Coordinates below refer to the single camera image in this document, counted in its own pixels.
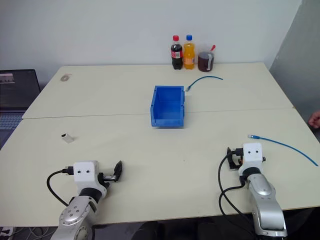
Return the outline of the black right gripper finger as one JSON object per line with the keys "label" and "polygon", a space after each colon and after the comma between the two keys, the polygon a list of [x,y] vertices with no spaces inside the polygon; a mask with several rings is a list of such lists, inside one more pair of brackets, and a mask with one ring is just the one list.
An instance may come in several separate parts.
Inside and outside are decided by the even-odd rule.
{"label": "black right gripper finger", "polygon": [[230,171],[235,171],[237,169],[237,165],[235,164],[233,160],[233,155],[235,155],[235,151],[231,150],[229,147],[227,148],[227,161],[229,165],[229,170]]}

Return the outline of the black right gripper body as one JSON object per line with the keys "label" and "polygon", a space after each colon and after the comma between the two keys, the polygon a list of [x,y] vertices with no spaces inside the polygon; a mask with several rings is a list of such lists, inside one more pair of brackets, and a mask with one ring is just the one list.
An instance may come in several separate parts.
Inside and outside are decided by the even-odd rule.
{"label": "black right gripper body", "polygon": [[244,151],[243,148],[235,148],[232,151],[231,159],[234,168],[240,168],[243,165]]}

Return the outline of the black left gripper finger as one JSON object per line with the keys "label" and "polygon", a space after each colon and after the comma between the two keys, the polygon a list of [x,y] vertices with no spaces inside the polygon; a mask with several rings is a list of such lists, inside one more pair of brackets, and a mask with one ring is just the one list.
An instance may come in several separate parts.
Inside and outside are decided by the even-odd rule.
{"label": "black left gripper finger", "polygon": [[120,179],[122,170],[123,170],[123,165],[122,165],[122,161],[120,160],[114,167],[114,173],[113,173],[114,182],[117,182]]}

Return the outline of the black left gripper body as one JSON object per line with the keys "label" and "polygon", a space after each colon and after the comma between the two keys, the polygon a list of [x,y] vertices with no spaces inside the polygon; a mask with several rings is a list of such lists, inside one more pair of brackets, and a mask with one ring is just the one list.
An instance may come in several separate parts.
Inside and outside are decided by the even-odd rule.
{"label": "black left gripper body", "polygon": [[98,174],[98,182],[106,189],[110,186],[110,182],[117,182],[118,177],[116,175],[104,175],[102,172]]}

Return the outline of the bystander bare hand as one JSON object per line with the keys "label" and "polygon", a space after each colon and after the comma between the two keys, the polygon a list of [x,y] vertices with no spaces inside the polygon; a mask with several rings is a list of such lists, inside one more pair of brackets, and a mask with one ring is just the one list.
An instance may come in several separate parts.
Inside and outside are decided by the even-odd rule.
{"label": "bystander bare hand", "polygon": [[308,119],[308,125],[314,129],[320,128],[320,111],[315,111]]}

